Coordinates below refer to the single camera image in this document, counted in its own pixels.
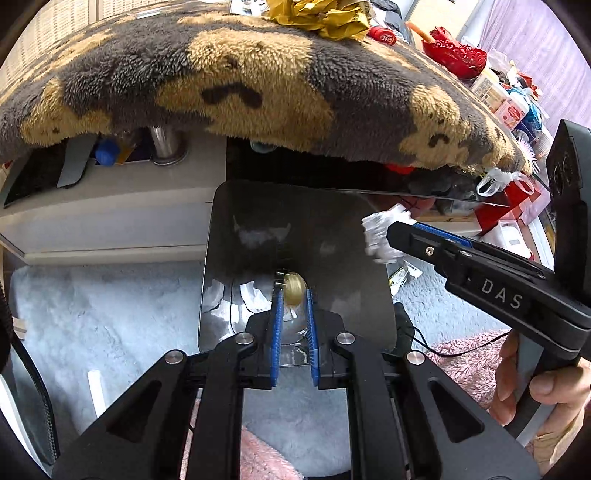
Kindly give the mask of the small gold round piece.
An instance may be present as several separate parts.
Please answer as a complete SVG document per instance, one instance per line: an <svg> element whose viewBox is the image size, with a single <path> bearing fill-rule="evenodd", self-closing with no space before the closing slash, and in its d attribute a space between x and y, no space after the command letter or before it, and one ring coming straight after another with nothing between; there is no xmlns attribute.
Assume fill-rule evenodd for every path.
<svg viewBox="0 0 591 480"><path fill-rule="evenodd" d="M300 306L304 302L307 289L307 283L300 274L291 272L283 276L283 300L288 306Z"/></svg>

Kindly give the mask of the white tissue wad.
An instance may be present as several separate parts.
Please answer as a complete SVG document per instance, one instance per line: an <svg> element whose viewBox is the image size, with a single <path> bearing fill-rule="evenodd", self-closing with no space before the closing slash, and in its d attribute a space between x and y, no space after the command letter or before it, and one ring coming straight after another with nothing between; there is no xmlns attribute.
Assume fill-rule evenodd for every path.
<svg viewBox="0 0 591 480"><path fill-rule="evenodd" d="M390 264L403 258L405 253L390 246L387 238L388 229L394 223L415 225L411 212L402 204L396 204L386 211L371 214L362 219L365 233L366 253L376 263Z"/></svg>

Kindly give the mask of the red Skittles candy tube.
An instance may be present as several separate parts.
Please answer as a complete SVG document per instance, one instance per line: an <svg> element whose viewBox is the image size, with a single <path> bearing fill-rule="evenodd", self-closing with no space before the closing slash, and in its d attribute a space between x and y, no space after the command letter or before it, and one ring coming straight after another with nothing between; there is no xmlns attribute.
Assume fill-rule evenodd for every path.
<svg viewBox="0 0 591 480"><path fill-rule="evenodd" d="M382 26L372 26L368 32L368 36L382 44L393 46L397 43L397 35L394 30Z"/></svg>

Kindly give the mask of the yellow wrapper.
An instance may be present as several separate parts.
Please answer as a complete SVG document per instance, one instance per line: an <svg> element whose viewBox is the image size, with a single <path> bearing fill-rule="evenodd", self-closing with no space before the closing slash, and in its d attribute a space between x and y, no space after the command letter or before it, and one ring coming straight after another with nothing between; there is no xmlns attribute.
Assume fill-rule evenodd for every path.
<svg viewBox="0 0 591 480"><path fill-rule="evenodd" d="M366 35L372 8L368 1L310 0L267 1L266 15L277 24L315 32L341 41Z"/></svg>

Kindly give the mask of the red openwork basket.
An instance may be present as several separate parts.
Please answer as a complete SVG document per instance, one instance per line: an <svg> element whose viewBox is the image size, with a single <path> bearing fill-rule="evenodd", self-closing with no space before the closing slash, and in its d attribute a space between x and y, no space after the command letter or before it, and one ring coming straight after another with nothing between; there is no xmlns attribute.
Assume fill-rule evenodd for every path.
<svg viewBox="0 0 591 480"><path fill-rule="evenodd" d="M444 27L430 33L433 42L423 40L425 54L461 80L478 77L487 64L487 52L457 41Z"/></svg>

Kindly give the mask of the metal table leg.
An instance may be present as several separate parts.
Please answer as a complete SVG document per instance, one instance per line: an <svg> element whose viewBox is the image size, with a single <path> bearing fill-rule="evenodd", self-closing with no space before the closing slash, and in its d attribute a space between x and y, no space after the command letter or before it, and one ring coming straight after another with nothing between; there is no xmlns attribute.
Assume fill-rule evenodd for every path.
<svg viewBox="0 0 591 480"><path fill-rule="evenodd" d="M173 166L183 160L187 153L184 135L169 126L148 128L154 147L151 162L158 167Z"/></svg>

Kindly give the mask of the orange stick in basket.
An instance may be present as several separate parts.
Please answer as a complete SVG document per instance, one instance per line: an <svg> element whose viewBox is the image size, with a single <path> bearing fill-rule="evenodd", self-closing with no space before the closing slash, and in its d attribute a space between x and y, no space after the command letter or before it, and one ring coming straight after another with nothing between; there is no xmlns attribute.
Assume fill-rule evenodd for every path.
<svg viewBox="0 0 591 480"><path fill-rule="evenodd" d="M435 38L432 35L430 35L426 31L422 30L420 27L415 25L413 22L407 21L406 25L407 25L408 29L411 29L414 33L419 35L425 42L427 42L427 43L435 43L436 42Z"/></svg>

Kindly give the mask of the brown bear-pattern plush blanket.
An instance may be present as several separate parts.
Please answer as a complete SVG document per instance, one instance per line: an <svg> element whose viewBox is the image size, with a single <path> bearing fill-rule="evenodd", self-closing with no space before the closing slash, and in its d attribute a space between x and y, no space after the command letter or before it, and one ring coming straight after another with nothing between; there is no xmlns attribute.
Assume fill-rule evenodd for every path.
<svg viewBox="0 0 591 480"><path fill-rule="evenodd" d="M1 89L1 157L85 133L208 132L427 169L530 173L514 136L420 52L164 1L68 35Z"/></svg>

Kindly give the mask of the woven beige folding screen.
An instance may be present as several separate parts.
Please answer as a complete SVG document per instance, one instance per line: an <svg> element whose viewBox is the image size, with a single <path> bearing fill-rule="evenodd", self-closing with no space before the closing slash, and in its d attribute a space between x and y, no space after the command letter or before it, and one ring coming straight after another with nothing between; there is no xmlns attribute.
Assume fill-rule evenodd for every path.
<svg viewBox="0 0 591 480"><path fill-rule="evenodd" d="M100 20L164 4L150 0L49 1L33 17L1 66L1 89L8 88L50 47Z"/></svg>

